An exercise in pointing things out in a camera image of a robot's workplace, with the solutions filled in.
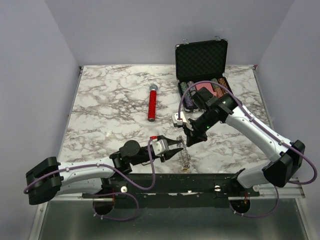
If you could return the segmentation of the round metal keyring disc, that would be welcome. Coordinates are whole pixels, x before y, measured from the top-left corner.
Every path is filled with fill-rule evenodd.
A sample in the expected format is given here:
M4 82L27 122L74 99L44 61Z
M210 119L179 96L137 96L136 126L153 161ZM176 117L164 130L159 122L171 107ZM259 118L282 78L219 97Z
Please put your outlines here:
M187 172L190 168L191 156L188 153L183 136L180 135L176 140L178 141L177 148L181 148L181 151L178 153L181 169L183 172Z

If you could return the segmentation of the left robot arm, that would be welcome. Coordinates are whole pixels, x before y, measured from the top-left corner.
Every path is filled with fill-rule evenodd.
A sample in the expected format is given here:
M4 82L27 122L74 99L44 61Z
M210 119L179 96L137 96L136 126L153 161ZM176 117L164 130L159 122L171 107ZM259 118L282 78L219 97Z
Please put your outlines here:
M110 194L111 185L103 179L126 178L132 166L153 164L155 159L164 163L182 151L181 147L171 148L180 143L159 135L151 137L146 146L129 140L110 156L87 162L59 162L55 156L48 157L26 173L27 186L23 192L30 205L72 193L97 194L104 198Z

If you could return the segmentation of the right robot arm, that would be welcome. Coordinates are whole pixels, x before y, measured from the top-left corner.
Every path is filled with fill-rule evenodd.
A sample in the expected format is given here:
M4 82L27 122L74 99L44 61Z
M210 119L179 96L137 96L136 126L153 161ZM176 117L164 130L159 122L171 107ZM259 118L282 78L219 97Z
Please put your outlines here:
M249 112L243 113L230 94L218 98L203 87L191 99L203 110L203 114L195 120L189 119L183 127L187 147L207 141L207 130L222 122L246 136L269 159L269 163L241 169L236 173L230 183L230 191L234 195L241 196L248 188L260 184L270 183L282 188L302 165L299 153L304 153L305 145L300 140L292 142L278 136L260 120L254 123L255 116ZM265 130L277 136L279 141L265 133Z

